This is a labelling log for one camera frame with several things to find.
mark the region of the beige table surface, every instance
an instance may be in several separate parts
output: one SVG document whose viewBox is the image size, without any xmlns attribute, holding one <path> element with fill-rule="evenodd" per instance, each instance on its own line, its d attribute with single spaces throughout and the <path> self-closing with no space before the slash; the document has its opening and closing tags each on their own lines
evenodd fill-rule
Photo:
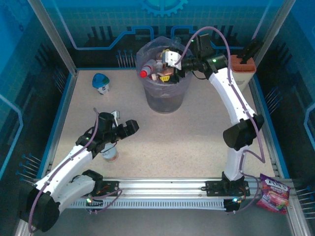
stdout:
<svg viewBox="0 0 315 236">
<path fill-rule="evenodd" d="M 95 73 L 104 73 L 110 79 L 108 94 L 100 95 L 92 87 Z M 254 109 L 249 88 L 244 97 Z M 85 170 L 94 170 L 105 177 L 221 177 L 227 159 L 222 133 L 231 124 L 219 94 L 209 81 L 193 78 L 182 106 L 164 115 L 150 109 L 136 71 L 80 71 L 53 167 L 69 154 L 78 137 L 93 126 L 93 107 L 99 112 L 118 110 L 119 123 L 134 119 L 140 129 L 118 141 L 119 158 L 115 162 L 108 163 L 99 154 Z M 245 173 L 274 176 L 264 139 L 263 146 L 266 164 L 248 155 Z M 257 140 L 251 150 L 259 154 Z"/>
</svg>

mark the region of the plastic bag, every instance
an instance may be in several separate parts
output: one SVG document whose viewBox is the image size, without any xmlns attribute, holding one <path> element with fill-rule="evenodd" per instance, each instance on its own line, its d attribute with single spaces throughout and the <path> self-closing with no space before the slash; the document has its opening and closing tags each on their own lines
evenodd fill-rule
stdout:
<svg viewBox="0 0 315 236">
<path fill-rule="evenodd" d="M 162 81 L 153 81 L 149 77 L 141 78 L 140 71 L 143 65 L 150 59 L 156 59 L 156 55 L 167 48 L 176 48 L 180 51 L 185 49 L 185 46 L 180 44 L 179 40 L 169 39 L 160 36 L 151 42 L 144 45 L 138 52 L 136 57 L 136 70 L 138 78 L 143 84 L 145 90 L 155 98 L 170 98 L 186 92 L 189 87 L 192 75 L 188 73 L 185 78 L 181 78 L 176 84 L 166 84 Z M 186 56 L 191 56 L 191 51 L 187 50 Z"/>
<path fill-rule="evenodd" d="M 272 212 L 286 214 L 290 187 L 266 175 L 260 174 L 262 198 L 257 206 Z"/>
</svg>

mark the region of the red bottle cap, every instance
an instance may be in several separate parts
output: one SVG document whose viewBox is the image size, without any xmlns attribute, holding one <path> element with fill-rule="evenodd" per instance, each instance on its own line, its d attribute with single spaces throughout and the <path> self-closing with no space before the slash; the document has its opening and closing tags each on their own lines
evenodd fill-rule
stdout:
<svg viewBox="0 0 315 236">
<path fill-rule="evenodd" d="M 148 73 L 147 73 L 145 70 L 142 70 L 142 71 L 140 72 L 141 78 L 146 78 L 147 75 L 148 75 Z"/>
</svg>

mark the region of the candy package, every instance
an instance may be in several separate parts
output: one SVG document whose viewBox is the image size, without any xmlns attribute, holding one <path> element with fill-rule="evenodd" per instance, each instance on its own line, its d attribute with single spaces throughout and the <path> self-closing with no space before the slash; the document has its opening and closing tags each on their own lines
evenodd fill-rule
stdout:
<svg viewBox="0 0 315 236">
<path fill-rule="evenodd" d="M 257 206 L 272 212 L 286 214 L 290 187 L 263 174 L 260 174 L 260 180 L 262 198 L 258 201 Z"/>
</svg>

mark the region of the trash can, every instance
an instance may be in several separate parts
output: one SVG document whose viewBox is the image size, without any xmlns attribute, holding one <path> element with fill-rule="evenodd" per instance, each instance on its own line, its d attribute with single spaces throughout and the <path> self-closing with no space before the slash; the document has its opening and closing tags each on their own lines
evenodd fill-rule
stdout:
<svg viewBox="0 0 315 236">
<path fill-rule="evenodd" d="M 148 104 L 152 110 L 164 114 L 171 113 L 179 109 L 183 102 L 185 92 L 189 87 L 192 73 L 187 73 L 186 76 L 181 78 L 176 84 L 167 84 L 162 81 L 154 81 L 148 76 L 141 78 L 140 72 L 146 62 L 150 59 L 156 59 L 158 53 L 168 48 L 180 51 L 185 49 L 184 45 L 181 45 L 178 41 L 160 36 L 143 46 L 137 52 L 136 57 L 136 70 L 138 78 L 143 84 Z M 186 55 L 191 55 L 190 50 L 187 51 Z"/>
</svg>

